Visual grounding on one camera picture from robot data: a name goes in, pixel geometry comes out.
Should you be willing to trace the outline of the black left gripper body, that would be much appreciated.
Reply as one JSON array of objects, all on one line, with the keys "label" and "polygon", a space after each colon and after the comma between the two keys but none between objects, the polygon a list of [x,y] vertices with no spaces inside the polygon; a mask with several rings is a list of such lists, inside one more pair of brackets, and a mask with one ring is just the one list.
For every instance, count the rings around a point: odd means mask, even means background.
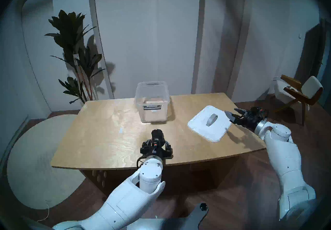
[{"label": "black left gripper body", "polygon": [[142,150],[140,148],[140,153],[142,154],[143,157],[148,159],[157,159],[163,163],[165,159],[172,159],[173,158],[173,152],[166,152],[163,148],[157,147],[156,149],[152,150]]}]

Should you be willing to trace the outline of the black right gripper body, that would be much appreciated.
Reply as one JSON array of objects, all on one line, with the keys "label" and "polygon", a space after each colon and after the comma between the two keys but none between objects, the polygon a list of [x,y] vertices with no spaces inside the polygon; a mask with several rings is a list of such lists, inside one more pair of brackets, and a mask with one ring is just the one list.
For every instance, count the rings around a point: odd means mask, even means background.
[{"label": "black right gripper body", "polygon": [[246,115],[237,116],[237,123],[235,124],[255,132],[258,124],[263,120],[264,110],[248,110],[246,111]]}]

